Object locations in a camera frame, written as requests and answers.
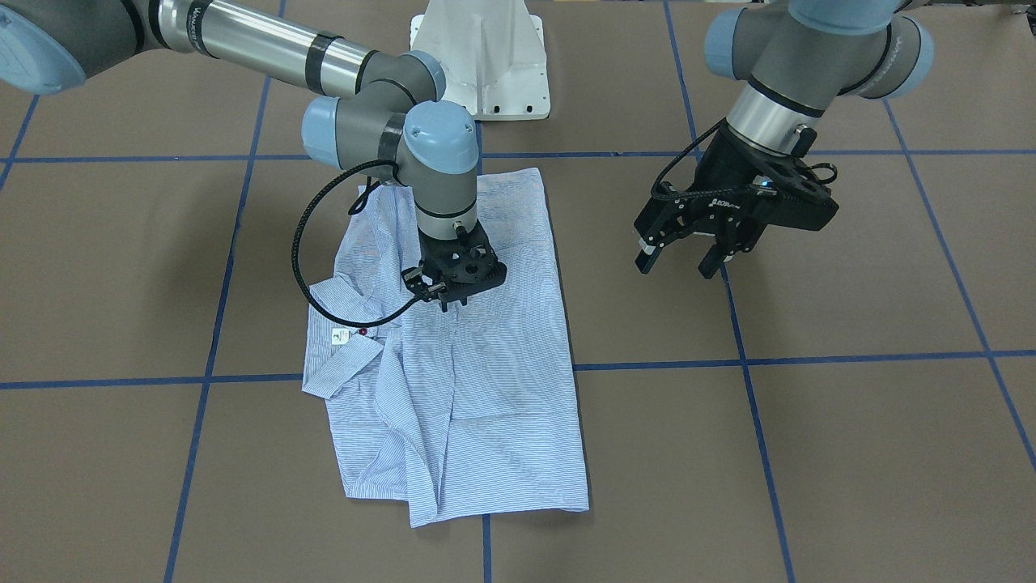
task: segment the floor tile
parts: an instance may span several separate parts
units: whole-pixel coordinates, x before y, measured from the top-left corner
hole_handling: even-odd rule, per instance
[[[263,76],[155,50],[41,97],[21,156],[247,154]]]
[[[480,581],[482,520],[412,530],[403,503],[347,500],[323,402],[298,383],[212,388],[178,583],[415,577]]]
[[[989,345],[1036,349],[1036,157],[916,155],[914,162]]]
[[[1029,442],[1033,443],[1036,440],[1036,358],[1000,358],[997,359],[997,367],[1021,418]]]
[[[0,172],[3,171],[3,158],[10,153],[15,139],[22,128],[22,120],[32,103],[32,95],[16,89],[11,85],[0,82]]]
[[[752,378],[798,581],[1032,580],[1036,473],[987,361]]]
[[[427,7],[427,0],[291,0],[285,18],[341,34],[368,49],[399,55],[410,49],[410,19]],[[300,134],[303,113],[316,96],[300,87],[274,83],[269,89],[259,152],[305,153]]]
[[[591,512],[493,516],[494,581],[784,580],[740,369],[577,383]]]
[[[0,391],[0,577],[161,581],[199,391]]]
[[[730,112],[745,83],[714,75],[706,66],[706,32],[716,14],[736,6],[672,2],[672,26],[698,132],[704,132]],[[836,98],[816,127],[814,149],[899,149],[899,141],[881,101],[858,96]]]
[[[905,158],[831,159],[834,220],[728,263],[748,356],[981,350]]]
[[[661,2],[528,2],[550,117],[487,122],[486,151],[680,150],[690,130]]]
[[[633,220],[665,165],[658,157],[487,159],[536,166],[547,188],[575,362],[738,358],[723,284],[704,281],[706,245],[666,249],[650,274],[633,259]],[[686,175],[693,161],[673,175]]]
[[[931,33],[936,61],[912,93],[893,99],[906,144],[918,148],[1036,148],[1033,38],[1009,6],[910,12]]]
[[[16,164],[0,379],[203,374],[244,166]]]
[[[257,162],[241,217],[223,318],[217,375],[299,373],[307,304],[291,271],[291,239],[310,199],[337,175],[309,159]],[[306,227],[299,264],[308,283],[332,274],[361,177],[338,186]],[[349,315],[340,315],[348,319]]]

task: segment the grid line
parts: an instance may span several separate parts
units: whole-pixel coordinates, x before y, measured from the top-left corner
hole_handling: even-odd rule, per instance
[[[281,0],[277,16],[283,17],[287,0]],[[223,317],[227,308],[227,298],[230,294],[230,280],[234,271],[234,251],[237,245],[237,236],[241,229],[241,216],[244,213],[244,205],[248,202],[249,188],[252,185],[252,173],[255,169],[256,154],[259,150],[259,136],[262,133],[263,117],[266,112],[266,100],[269,96],[270,78],[263,80],[262,94],[259,97],[259,107],[256,112],[255,126],[252,132],[252,145],[249,149],[249,162],[244,169],[244,178],[241,181],[241,193],[238,197],[237,212],[234,216],[234,228],[230,235],[230,249],[227,252],[227,263],[223,275],[223,286],[220,289],[220,302],[215,311],[215,322],[212,325],[212,344],[209,348],[208,360],[205,365],[205,377],[211,378],[215,369],[215,355],[220,348],[220,336],[223,329]],[[164,583],[172,583],[173,574],[176,570],[176,558],[179,554],[180,536],[183,533],[183,521],[186,518],[188,500],[191,495],[191,483],[194,478],[195,462],[198,459],[198,447],[201,442],[201,431],[205,422],[205,410],[208,405],[208,393],[211,387],[210,382],[206,382],[201,387],[198,396],[198,410],[195,414],[194,431],[191,435],[191,447],[188,450],[186,468],[183,471],[183,486],[180,490],[179,504],[176,509],[176,519],[173,524],[173,534],[169,543],[169,557],[166,560],[166,573]]]
[[[991,351],[994,358],[1033,358],[1036,350]],[[787,367],[790,365],[854,365],[868,362],[915,362],[926,360],[973,360],[984,359],[986,354],[981,351],[957,353],[909,353],[879,355],[842,355],[842,356],[800,356],[777,358],[749,358],[746,363],[756,367]],[[643,362],[588,362],[574,365],[575,373],[593,373],[609,371],[651,371],[681,369],[724,369],[741,367],[740,359],[719,360],[668,360]],[[8,381],[0,382],[0,391],[35,390],[35,389],[87,389],[106,387],[153,387],[168,385],[224,385],[232,383],[283,383],[303,380],[301,373],[275,373],[252,375],[213,375],[189,377],[140,377],[123,379],[77,379],[67,381]]]
[[[914,183],[917,185],[918,193],[921,195],[921,200],[924,202],[924,208],[928,212],[928,218],[931,221],[931,227],[934,229],[936,236],[939,238],[939,244],[943,247],[943,254],[946,256],[946,262],[949,264],[950,270],[953,272],[953,279],[957,283],[957,290],[960,293],[960,298],[965,302],[965,308],[968,309],[968,316],[971,317],[972,324],[975,327],[975,333],[978,334],[979,343],[982,345],[983,356],[989,362],[989,369],[992,371],[992,376],[997,380],[997,386],[1000,388],[1001,397],[1004,398],[1004,404],[1007,406],[1007,411],[1010,413],[1011,419],[1014,422],[1014,429],[1018,432],[1018,437],[1021,439],[1021,445],[1025,447],[1026,454],[1029,456],[1029,464],[1033,467],[1033,470],[1036,470],[1036,453],[1033,451],[1033,445],[1032,442],[1029,441],[1029,436],[1021,422],[1021,417],[1018,415],[1018,411],[1014,407],[1014,400],[1011,399],[1011,393],[1007,389],[1007,383],[1004,382],[1004,378],[1000,374],[1000,366],[997,365],[997,359],[989,347],[989,341],[985,336],[985,331],[982,330],[982,324],[979,322],[978,313],[975,312],[975,307],[972,304],[971,296],[968,294],[968,288],[965,286],[963,278],[960,275],[960,270],[957,268],[957,262],[953,259],[953,254],[950,252],[950,244],[946,240],[946,236],[943,234],[942,227],[939,225],[939,218],[936,216],[936,210],[931,206],[931,201],[928,199],[928,192],[925,190],[924,183],[921,181],[921,174],[917,170],[917,165],[914,164],[914,156],[906,147],[906,139],[903,137],[902,129],[899,127],[899,122],[896,120],[896,114],[892,111],[892,106],[889,104],[888,99],[882,99],[882,101],[885,104],[885,111],[889,115],[889,120],[892,122],[893,129],[895,129],[896,139],[899,140],[899,145],[902,147],[902,153],[906,157],[906,164],[910,166],[911,174],[914,176]]]
[[[911,149],[913,155],[1036,155],[1036,149]],[[540,157],[672,157],[677,150],[578,150],[578,151],[487,151],[489,159],[540,158]],[[902,155],[902,149],[814,149],[810,155]],[[701,157],[700,150],[688,155]],[[137,164],[145,162],[246,162],[256,161],[309,161],[306,153],[206,154],[206,155],[39,155],[7,157],[7,166],[18,164]]]
[[[662,2],[665,11],[665,23],[669,30],[669,42],[672,46],[672,56],[677,61],[677,72],[680,76],[680,89],[684,96],[684,107],[687,110],[687,124],[691,130],[691,139],[697,139],[697,130],[694,125],[694,113],[691,110],[691,100],[688,96],[687,84],[684,80],[684,67],[680,59],[680,49],[677,45],[677,33],[672,26],[672,14],[669,10],[668,0]],[[755,402],[755,389],[752,386],[752,374],[748,367],[748,356],[745,352],[745,344],[741,336],[741,325],[738,323],[738,310],[733,301],[733,289],[730,285],[730,278],[726,271],[726,265],[720,265],[720,273],[723,278],[723,286],[726,288],[726,298],[730,308],[730,327],[733,331],[733,340],[738,346],[738,366],[741,368],[741,375],[745,382],[745,396],[748,400],[748,407],[752,415],[752,426],[755,430],[755,442],[759,448],[759,461],[762,464],[762,475],[767,483],[767,492],[770,496],[770,508],[773,512],[774,525],[777,529],[777,541],[780,545],[781,558],[784,562],[784,574],[787,583],[795,583],[795,566],[792,563],[792,552],[787,545],[787,535],[784,532],[784,519],[780,512],[780,501],[777,497],[777,486],[774,482],[773,470],[770,467],[770,455],[767,451],[767,440],[762,432],[762,421],[759,419],[759,408]]]
[[[777,526],[777,541],[780,544],[780,554],[781,558],[784,559],[784,575],[787,577],[788,583],[795,583],[795,566],[792,564],[792,552],[787,546],[787,533],[784,531],[784,518],[780,512],[780,500],[777,498],[777,485],[774,482],[773,467],[770,465],[770,453],[767,449],[767,440],[762,433],[762,419],[759,417],[759,406],[755,401],[755,388],[752,385],[752,373],[748,367],[748,357],[745,353],[745,342],[741,336],[741,325],[738,323],[738,311],[733,303],[733,289],[730,285],[730,275],[726,270],[725,264],[720,265],[719,270],[720,275],[723,278],[723,287],[726,288],[726,299],[730,304],[730,326],[733,328],[733,341],[738,346],[741,375],[745,380],[748,408],[752,413],[752,426],[755,428],[755,442],[759,448],[762,475],[766,477],[767,492],[770,495],[770,508],[774,515],[774,524]]]
[[[0,191],[3,191],[3,185],[7,182],[7,176],[10,175],[10,169],[15,166],[18,150],[22,147],[22,141],[25,139],[26,132],[29,130],[29,121],[32,120],[32,114],[36,111],[37,104],[39,104],[39,95],[32,95],[32,100],[29,101],[29,107],[25,111],[25,117],[22,118],[22,125],[18,128],[18,136],[15,138],[15,143],[10,146],[10,153],[7,154],[7,158],[3,164],[3,170],[0,171]]]

